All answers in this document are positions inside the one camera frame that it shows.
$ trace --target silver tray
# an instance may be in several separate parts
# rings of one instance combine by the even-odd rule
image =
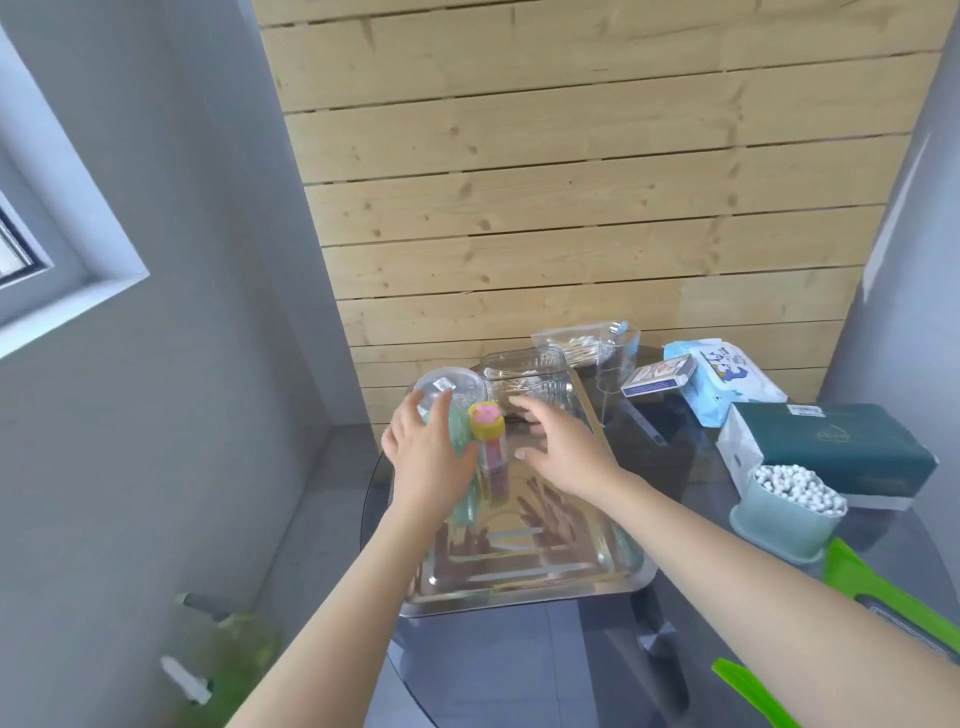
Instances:
[[[572,369],[563,376],[558,403],[606,445],[580,378]],[[528,424],[507,422],[508,467],[478,477],[437,532],[403,617],[635,592],[653,581],[657,565],[620,526],[513,457],[538,439]]]

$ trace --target glass table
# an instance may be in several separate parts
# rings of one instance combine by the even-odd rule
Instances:
[[[641,361],[660,359],[641,348]],[[584,384],[590,387],[587,373]],[[619,464],[730,530],[736,489],[714,446],[675,393],[623,400],[594,387]],[[361,546],[387,508],[393,468],[381,456],[361,524]],[[936,546],[913,511],[855,509],[837,536],[881,576],[960,623],[960,604]],[[819,566],[808,570],[819,576]],[[456,726],[768,726],[717,677],[736,660],[659,573],[633,594],[397,621],[388,651],[407,690],[440,728]]]

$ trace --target person's left arm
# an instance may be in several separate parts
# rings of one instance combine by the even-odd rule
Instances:
[[[463,496],[476,447],[457,457],[447,432],[451,391],[400,404],[383,433],[394,464],[394,501],[353,565],[251,693],[228,728],[362,726],[396,617],[437,529]]]

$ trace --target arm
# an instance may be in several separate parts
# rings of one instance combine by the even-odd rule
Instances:
[[[394,502],[228,728],[363,725],[410,580],[476,468],[476,448],[458,458],[450,444],[450,395],[434,402],[429,425],[417,413],[422,392],[397,409],[382,438],[396,470]]]
[[[547,438],[517,457],[626,528],[804,728],[957,724],[960,668],[621,470],[572,417],[513,402]]]

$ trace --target barcode sticker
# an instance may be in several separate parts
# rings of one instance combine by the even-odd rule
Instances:
[[[814,404],[787,404],[786,408],[790,410],[791,415],[800,415],[801,417],[826,417],[824,411]]]

